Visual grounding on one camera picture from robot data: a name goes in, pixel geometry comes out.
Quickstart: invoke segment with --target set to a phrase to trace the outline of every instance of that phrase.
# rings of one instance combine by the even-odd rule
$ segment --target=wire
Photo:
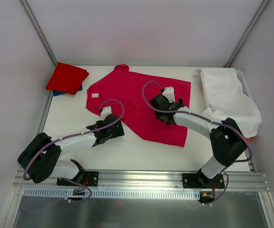
[[[221,193],[217,198],[215,198],[215,200],[213,201],[214,203],[215,203],[218,199],[220,199],[220,197],[226,192],[226,190],[227,190],[227,188],[228,188],[229,176],[228,176],[228,174],[227,174],[226,172],[223,172],[223,174],[227,176],[227,183],[226,183],[226,186],[225,186],[225,188],[223,189],[222,193]]]
[[[85,177],[83,180],[84,180],[83,185],[86,185],[86,183],[88,182],[88,181],[87,181],[87,177]],[[83,187],[78,188],[77,191],[78,191],[78,192],[81,192],[81,191],[83,191],[84,189],[85,189],[85,187],[83,186]]]
[[[104,101],[104,102],[100,105],[100,109],[102,108],[102,106],[103,106],[106,102],[109,102],[109,101],[116,101],[116,102],[118,102],[118,103],[121,105],[122,113],[121,113],[121,115],[119,116],[118,119],[116,119],[115,121],[113,121],[112,123],[110,123],[110,124],[108,124],[108,125],[106,125],[106,126],[104,126],[104,127],[100,127],[100,128],[97,128],[97,129],[94,129],[94,130],[91,130],[91,131],[88,131],[88,132],[85,132],[85,133],[70,134],[70,135],[64,136],[64,137],[61,138],[61,139],[59,138],[59,139],[56,139],[56,140],[54,140],[54,141],[52,141],[52,142],[46,144],[45,146],[43,146],[43,147],[35,154],[35,156],[30,160],[30,162],[29,162],[28,165],[26,166],[26,168],[25,168],[25,170],[24,170],[24,174],[23,174],[23,179],[24,179],[25,181],[28,181],[28,180],[31,179],[30,177],[29,177],[29,178],[27,177],[27,172],[29,171],[31,165],[32,165],[33,162],[37,159],[37,157],[38,157],[43,151],[45,151],[49,146],[51,146],[52,144],[55,144],[55,143],[57,143],[57,142],[59,142],[59,141],[66,140],[66,139],[69,139],[69,138],[73,138],[73,137],[77,137],[77,136],[83,136],[83,135],[85,135],[85,134],[89,134],[89,133],[93,133],[93,132],[100,131],[100,130],[105,129],[105,128],[108,128],[108,127],[114,125],[115,123],[117,123],[118,121],[120,121],[120,120],[122,119],[123,115],[124,115],[124,106],[123,106],[123,104],[122,104],[119,100],[117,100],[117,99],[108,99],[108,100]]]
[[[216,122],[216,121],[212,121],[212,120],[210,120],[210,119],[208,119],[208,118],[206,118],[206,117],[204,117],[204,116],[202,116],[202,115],[200,115],[200,114],[197,114],[197,113],[192,113],[192,112],[187,112],[187,111],[180,111],[180,110],[177,110],[177,111],[163,111],[163,110],[159,110],[159,109],[154,108],[154,107],[146,100],[145,94],[144,94],[145,88],[146,88],[146,86],[147,86],[149,83],[154,83],[154,84],[156,84],[157,86],[159,86],[160,90],[162,89],[161,85],[159,85],[159,84],[158,84],[157,82],[155,82],[155,81],[148,81],[147,83],[144,84],[143,89],[142,89],[142,97],[143,97],[144,101],[146,102],[146,104],[147,104],[147,106],[148,106],[149,108],[151,108],[152,110],[154,110],[154,111],[156,111],[156,112],[160,112],[160,113],[184,113],[184,114],[189,114],[189,115],[196,116],[196,117],[198,117],[198,118],[200,118],[200,119],[202,119],[202,120],[205,120],[205,121],[207,121],[207,122],[209,122],[209,123],[212,123],[212,124],[215,124],[215,125],[219,125],[219,126],[226,127],[226,128],[228,128],[228,129],[232,130],[235,134],[237,134],[237,135],[241,138],[241,140],[245,143],[245,145],[247,146],[247,148],[249,149],[249,152],[250,152],[250,156],[249,156],[247,159],[244,159],[244,160],[237,160],[237,161],[235,161],[235,163],[236,163],[236,162],[248,162],[249,160],[251,160],[251,159],[253,158],[253,154],[254,154],[254,153],[253,153],[252,147],[251,147],[250,144],[247,142],[246,138],[245,138],[239,131],[237,131],[234,127],[229,126],[229,125],[226,125],[226,124],[224,124],[224,123],[219,123],[219,122]]]
[[[88,131],[88,132],[85,132],[85,133],[75,133],[75,134],[67,135],[67,136],[63,137],[62,140],[66,140],[66,139],[69,139],[69,138],[72,138],[72,137],[77,137],[77,136],[83,136],[84,134],[89,134],[89,133],[91,133],[91,132],[97,132],[97,131],[100,131],[100,130],[102,130],[102,129],[108,128],[108,127],[114,125],[115,123],[117,123],[118,121],[120,121],[120,120],[122,119],[123,115],[124,115],[124,106],[123,106],[123,104],[122,104],[119,100],[117,100],[117,99],[108,99],[108,100],[104,101],[104,102],[100,105],[99,109],[101,110],[102,107],[103,107],[103,105],[104,105],[105,103],[107,103],[107,102],[110,102],[110,101],[116,101],[116,102],[118,102],[118,103],[121,105],[122,113],[121,113],[121,115],[119,116],[118,119],[116,119],[115,121],[113,121],[112,123],[110,123],[110,124],[108,124],[108,125],[106,125],[106,126],[104,126],[104,127],[100,127],[100,128],[97,128],[97,129],[94,129],[94,130],[91,130],[91,131]],[[27,167],[26,167],[26,169],[25,169],[25,171],[24,171],[24,174],[23,174],[23,179],[24,179],[25,181],[28,181],[28,180],[31,179],[30,177],[27,178],[27,172],[29,171],[29,169],[30,169],[31,165],[33,164],[33,162],[35,161],[35,159],[36,159],[43,151],[45,151],[46,148],[48,148],[50,145],[52,145],[52,144],[54,144],[54,143],[57,143],[57,142],[59,142],[59,141],[61,141],[61,140],[60,140],[60,139],[57,139],[57,140],[54,140],[54,141],[48,143],[48,144],[45,145],[43,148],[41,148],[41,149],[36,153],[36,155],[30,160],[30,162],[28,163],[28,165],[27,165]],[[24,210],[28,211],[28,212],[42,212],[42,211],[44,211],[44,210],[50,208],[51,206],[53,206],[54,204],[56,204],[57,202],[59,202],[59,201],[61,201],[61,200],[68,200],[69,203],[70,203],[70,202],[72,202],[72,203],[78,203],[78,202],[83,202],[83,201],[85,201],[85,200],[88,200],[88,199],[93,195],[93,192],[91,191],[91,189],[85,185],[85,184],[87,183],[87,177],[86,177],[86,179],[84,179],[84,184],[80,184],[80,183],[78,183],[78,182],[72,181],[72,180],[67,179],[67,178],[62,178],[62,179],[68,181],[69,183],[72,183],[72,184],[74,184],[74,185],[78,185],[78,186],[82,187],[82,190],[87,189],[88,192],[89,192],[89,196],[83,197],[81,200],[71,200],[71,199],[68,199],[67,197],[65,197],[65,198],[59,198],[59,199],[55,200],[53,203],[51,203],[51,204],[49,204],[48,206],[44,207],[43,209],[38,209],[38,210],[31,210],[31,209],[26,208],[26,207],[24,206],[24,201],[23,201],[23,198],[22,198],[22,201],[21,201],[21,206],[22,206],[22,208],[23,208]]]
[[[51,204],[49,204],[48,206],[42,208],[42,209],[38,209],[38,210],[32,210],[32,209],[29,209],[29,208],[26,208],[25,205],[24,205],[24,197],[22,197],[21,199],[21,207],[28,211],[28,212],[42,212],[42,211],[45,211],[46,209],[50,208],[52,205],[56,204],[57,202],[61,201],[61,200],[66,200],[65,198],[58,198],[57,200],[55,200],[54,202],[52,202]]]

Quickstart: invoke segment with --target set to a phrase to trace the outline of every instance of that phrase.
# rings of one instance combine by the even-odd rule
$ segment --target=folded towel
[[[201,68],[204,99],[207,109],[202,113],[210,118],[234,119],[246,138],[258,133],[261,115],[255,102],[243,94],[236,70],[233,68]]]
[[[81,68],[58,63],[46,90],[57,90],[66,94],[76,94],[89,73]]]

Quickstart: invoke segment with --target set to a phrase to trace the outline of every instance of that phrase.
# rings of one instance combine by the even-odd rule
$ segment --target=blue cloth
[[[53,96],[59,96],[59,95],[65,94],[65,93],[60,92],[60,91],[57,91],[57,90],[53,90],[53,91],[52,91],[52,94],[53,94]]]

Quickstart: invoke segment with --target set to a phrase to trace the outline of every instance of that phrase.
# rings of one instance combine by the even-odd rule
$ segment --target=metal extrusion rail
[[[182,174],[195,173],[187,171],[109,171],[99,172],[98,187],[92,189],[113,190],[183,190]],[[228,172],[228,191],[256,191],[268,192],[270,190],[266,177],[257,172]],[[48,178],[42,183],[34,184],[23,180],[23,170],[18,170],[14,181],[16,187],[64,187],[57,186],[56,178]]]

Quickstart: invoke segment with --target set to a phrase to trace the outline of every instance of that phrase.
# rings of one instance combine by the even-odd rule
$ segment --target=red cloth
[[[99,115],[99,106],[103,101],[118,99],[125,107],[122,121],[142,139],[183,147],[187,128],[178,125],[167,126],[157,120],[154,111],[143,100],[142,88],[151,80],[158,82],[162,88],[174,87],[176,100],[183,98],[184,105],[189,106],[190,82],[131,72],[127,65],[122,64],[88,88],[86,108]],[[145,97],[148,100],[159,93],[160,89],[155,84],[149,84],[145,89]],[[98,97],[92,98],[92,94],[98,94]],[[116,102],[106,103],[105,106],[111,106],[114,114],[121,114],[121,106]]]
[[[46,90],[57,90],[75,95],[88,75],[89,73],[84,69],[58,63],[46,86]]]

